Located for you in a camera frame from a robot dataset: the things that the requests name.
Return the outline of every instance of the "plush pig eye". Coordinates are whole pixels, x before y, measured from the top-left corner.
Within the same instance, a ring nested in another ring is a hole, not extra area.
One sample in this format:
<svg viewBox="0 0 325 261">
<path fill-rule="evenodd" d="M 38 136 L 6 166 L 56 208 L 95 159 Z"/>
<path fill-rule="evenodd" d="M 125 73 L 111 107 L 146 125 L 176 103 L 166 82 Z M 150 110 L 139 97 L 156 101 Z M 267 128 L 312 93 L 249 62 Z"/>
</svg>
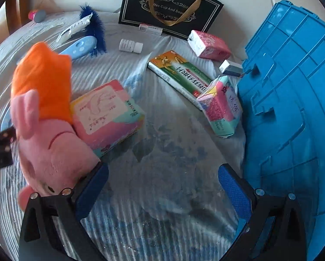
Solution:
<svg viewBox="0 0 325 261">
<path fill-rule="evenodd" d="M 54 191 L 50 186 L 48 186 L 48 189 L 49 189 L 52 193 L 55 193 L 55 191 Z"/>
</svg>

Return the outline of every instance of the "blue plastic crate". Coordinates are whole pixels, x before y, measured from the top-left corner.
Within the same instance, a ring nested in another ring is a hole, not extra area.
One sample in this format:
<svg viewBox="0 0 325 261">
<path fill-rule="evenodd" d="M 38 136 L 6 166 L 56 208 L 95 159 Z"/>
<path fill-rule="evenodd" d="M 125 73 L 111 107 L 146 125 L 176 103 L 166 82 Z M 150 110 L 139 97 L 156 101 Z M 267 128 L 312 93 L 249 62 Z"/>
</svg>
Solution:
<svg viewBox="0 0 325 261">
<path fill-rule="evenodd" d="M 283 0 L 246 52 L 243 176 L 269 194 L 296 194 L 313 260 L 325 246 L 325 22 Z"/>
</svg>

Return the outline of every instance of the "stuffed animal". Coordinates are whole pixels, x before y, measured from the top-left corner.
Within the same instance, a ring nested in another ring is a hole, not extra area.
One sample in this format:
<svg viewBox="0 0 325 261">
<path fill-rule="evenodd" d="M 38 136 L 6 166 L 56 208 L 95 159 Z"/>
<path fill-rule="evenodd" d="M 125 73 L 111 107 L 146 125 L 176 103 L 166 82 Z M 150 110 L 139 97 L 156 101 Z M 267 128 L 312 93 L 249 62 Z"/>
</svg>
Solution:
<svg viewBox="0 0 325 261">
<path fill-rule="evenodd" d="M 99 162 L 71 126 L 70 100 L 71 58 L 37 43 L 12 79 L 12 123 L 28 184 L 18 195 L 22 210 L 33 192 L 49 196 L 73 188 Z"/>
</svg>

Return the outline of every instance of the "black gift bag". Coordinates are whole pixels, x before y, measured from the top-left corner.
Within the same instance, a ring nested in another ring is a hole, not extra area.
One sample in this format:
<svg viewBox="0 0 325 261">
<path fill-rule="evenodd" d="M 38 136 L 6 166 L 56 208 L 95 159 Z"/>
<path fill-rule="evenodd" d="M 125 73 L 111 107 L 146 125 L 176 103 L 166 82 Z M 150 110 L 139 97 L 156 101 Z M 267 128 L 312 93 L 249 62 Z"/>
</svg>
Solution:
<svg viewBox="0 0 325 261">
<path fill-rule="evenodd" d="M 154 25 L 187 40 L 193 29 L 207 32 L 222 7 L 217 0 L 123 0 L 119 23 Z"/>
</svg>

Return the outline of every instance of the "blue feather duster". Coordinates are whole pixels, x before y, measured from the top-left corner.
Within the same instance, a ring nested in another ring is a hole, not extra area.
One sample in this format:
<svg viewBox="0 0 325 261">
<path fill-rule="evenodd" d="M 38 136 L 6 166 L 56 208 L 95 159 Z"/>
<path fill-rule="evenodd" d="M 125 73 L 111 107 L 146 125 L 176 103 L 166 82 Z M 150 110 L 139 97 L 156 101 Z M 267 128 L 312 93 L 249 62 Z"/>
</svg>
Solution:
<svg viewBox="0 0 325 261">
<path fill-rule="evenodd" d="M 83 17 L 86 17 L 92 13 L 92 17 L 90 20 L 90 24 L 85 28 L 86 35 L 95 36 L 97 39 L 97 45 L 96 48 L 91 53 L 91 56 L 97 56 L 97 51 L 99 51 L 101 54 L 106 52 L 106 42 L 104 41 L 104 26 L 99 18 L 98 14 L 89 6 L 84 5 L 80 6 L 81 12 L 79 15 L 79 18 L 82 19 Z"/>
</svg>

